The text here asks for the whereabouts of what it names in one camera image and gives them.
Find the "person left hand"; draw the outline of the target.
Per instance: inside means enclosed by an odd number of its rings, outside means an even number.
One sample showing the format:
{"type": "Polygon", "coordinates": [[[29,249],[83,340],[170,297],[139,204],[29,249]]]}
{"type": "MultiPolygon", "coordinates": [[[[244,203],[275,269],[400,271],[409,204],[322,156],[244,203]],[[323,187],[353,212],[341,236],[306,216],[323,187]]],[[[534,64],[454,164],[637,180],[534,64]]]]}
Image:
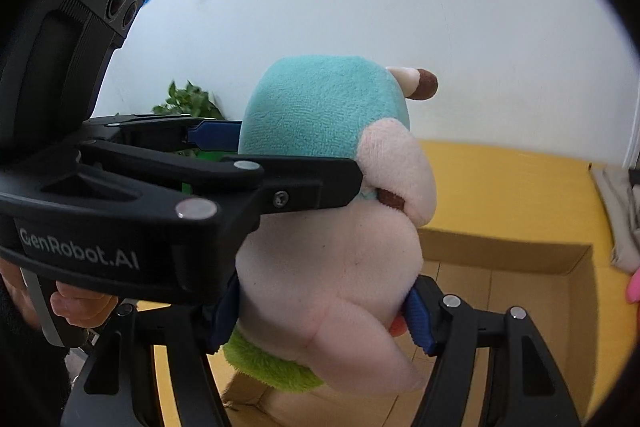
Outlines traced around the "person left hand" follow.
{"type": "MultiPolygon", "coordinates": [[[[40,329],[36,309],[18,266],[1,260],[1,275],[23,319],[34,329],[40,329]]],[[[56,291],[52,294],[50,303],[53,313],[63,317],[68,324],[94,329],[105,323],[107,317],[116,308],[118,298],[56,282],[56,291]]]]}

